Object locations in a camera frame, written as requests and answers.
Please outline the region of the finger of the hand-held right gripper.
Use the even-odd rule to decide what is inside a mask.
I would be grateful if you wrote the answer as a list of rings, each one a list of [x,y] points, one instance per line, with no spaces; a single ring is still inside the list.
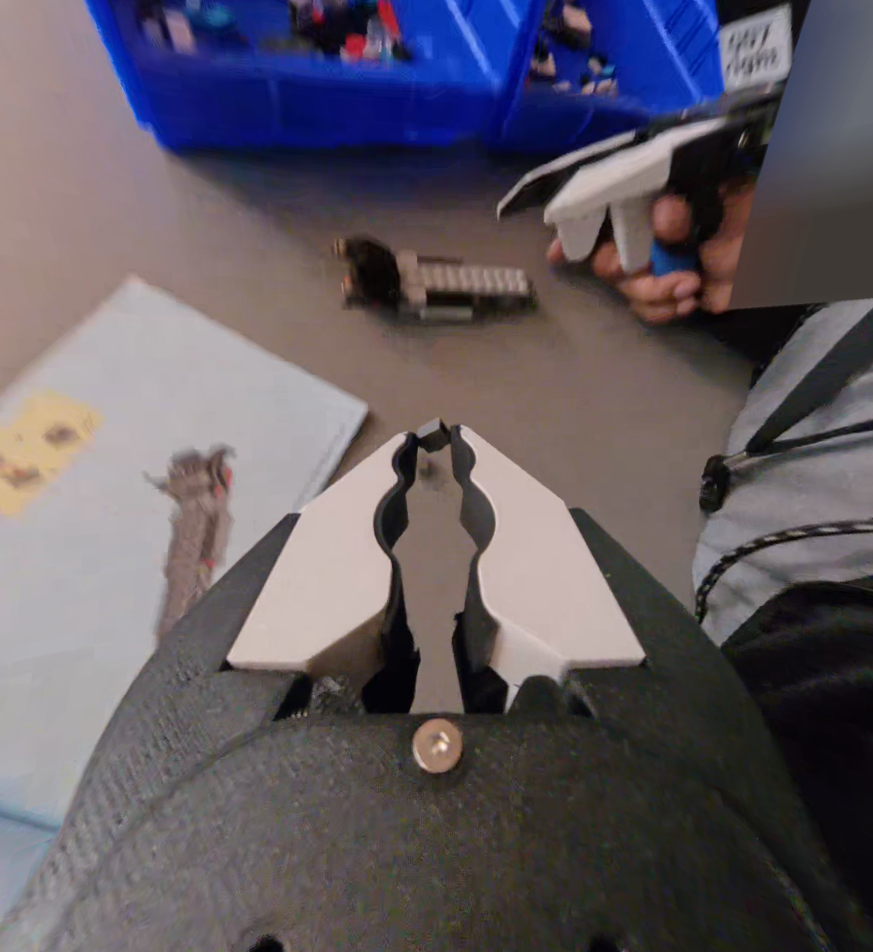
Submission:
[[[658,137],[669,137],[675,146],[664,191],[691,195],[741,175],[758,173],[778,110],[777,84],[752,87],[574,149],[524,174],[500,200],[498,217],[540,207],[579,169]]]
[[[569,263],[591,257],[609,222],[626,274],[650,261],[654,202],[665,190],[675,146],[658,137],[579,169],[544,209],[544,222],[557,232]]]

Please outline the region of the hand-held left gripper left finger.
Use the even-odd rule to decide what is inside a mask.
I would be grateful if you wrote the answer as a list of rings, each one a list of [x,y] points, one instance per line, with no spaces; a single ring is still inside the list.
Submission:
[[[410,710],[420,653],[395,545],[419,441],[402,433],[304,506],[227,657],[235,670],[343,678],[367,710]]]

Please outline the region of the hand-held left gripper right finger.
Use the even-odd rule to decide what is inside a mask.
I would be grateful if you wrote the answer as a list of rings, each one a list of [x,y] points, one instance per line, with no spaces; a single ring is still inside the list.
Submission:
[[[636,667],[645,650],[569,506],[474,430],[450,436],[460,522],[476,546],[453,651],[466,713],[508,711],[522,685]]]

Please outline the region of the grey and black brick model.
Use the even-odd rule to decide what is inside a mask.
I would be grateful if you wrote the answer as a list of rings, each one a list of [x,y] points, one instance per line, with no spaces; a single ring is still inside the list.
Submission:
[[[345,267],[345,305],[395,322],[473,324],[538,307],[535,285],[521,268],[422,256],[409,249],[394,250],[364,235],[337,239],[334,253]]]

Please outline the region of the person's right hand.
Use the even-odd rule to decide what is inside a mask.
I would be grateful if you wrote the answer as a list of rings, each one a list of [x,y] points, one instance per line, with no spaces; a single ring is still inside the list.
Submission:
[[[698,267],[657,276],[650,269],[628,274],[614,241],[611,222],[599,233],[589,261],[597,283],[628,304],[641,321],[668,324],[698,311],[725,313],[730,304],[756,182],[737,178],[719,193],[723,217],[718,231],[697,251]]]

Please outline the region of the blue plastic bin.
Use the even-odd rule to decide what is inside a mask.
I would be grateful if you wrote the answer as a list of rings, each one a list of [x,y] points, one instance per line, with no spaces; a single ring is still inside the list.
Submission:
[[[596,43],[617,67],[616,98],[560,93],[526,84],[546,2],[515,2],[523,15],[504,103],[491,148],[556,156],[649,124],[704,99],[665,26],[662,2],[595,1]]]
[[[391,2],[410,60],[300,48],[291,2],[87,2],[139,125],[173,152],[487,144],[525,76],[542,2]]]

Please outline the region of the pile of grey bricks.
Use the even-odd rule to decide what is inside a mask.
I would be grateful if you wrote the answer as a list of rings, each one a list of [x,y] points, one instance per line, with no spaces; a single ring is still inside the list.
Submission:
[[[526,84],[560,93],[616,98],[617,67],[596,43],[591,2],[549,1]]]

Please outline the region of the pile of colourful bricks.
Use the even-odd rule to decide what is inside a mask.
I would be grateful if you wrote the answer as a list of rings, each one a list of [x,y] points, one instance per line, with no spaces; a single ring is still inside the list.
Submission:
[[[360,63],[411,63],[393,2],[131,3],[156,47],[192,56],[261,54]]]

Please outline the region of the light blue instruction booklet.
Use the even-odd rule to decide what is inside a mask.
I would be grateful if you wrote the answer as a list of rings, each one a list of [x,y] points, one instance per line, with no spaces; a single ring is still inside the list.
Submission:
[[[0,513],[0,920],[155,649],[176,507],[152,480],[187,451],[233,451],[217,579],[324,488],[369,411],[134,279],[2,394],[0,430],[53,396],[97,424],[64,472]]]

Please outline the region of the grey jacket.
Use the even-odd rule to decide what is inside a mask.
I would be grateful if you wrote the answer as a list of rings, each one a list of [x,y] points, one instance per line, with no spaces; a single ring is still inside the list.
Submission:
[[[873,518],[873,299],[827,304],[762,365],[724,456],[719,511],[704,517],[692,567],[796,527]],[[781,592],[873,576],[873,534],[796,541],[752,554],[710,595],[702,629],[724,645]]]

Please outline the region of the black pants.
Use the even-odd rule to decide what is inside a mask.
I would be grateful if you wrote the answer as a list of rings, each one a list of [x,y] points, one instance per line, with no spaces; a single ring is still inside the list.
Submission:
[[[786,589],[722,650],[873,921],[873,576]]]

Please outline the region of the black white speckled drawstring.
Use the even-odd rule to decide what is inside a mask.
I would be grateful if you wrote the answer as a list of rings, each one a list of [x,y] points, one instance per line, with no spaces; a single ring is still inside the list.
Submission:
[[[873,518],[820,523],[780,530],[745,541],[722,556],[706,573],[694,595],[693,614],[702,624],[708,611],[711,593],[717,584],[737,563],[766,549],[796,541],[810,541],[836,537],[873,534]]]

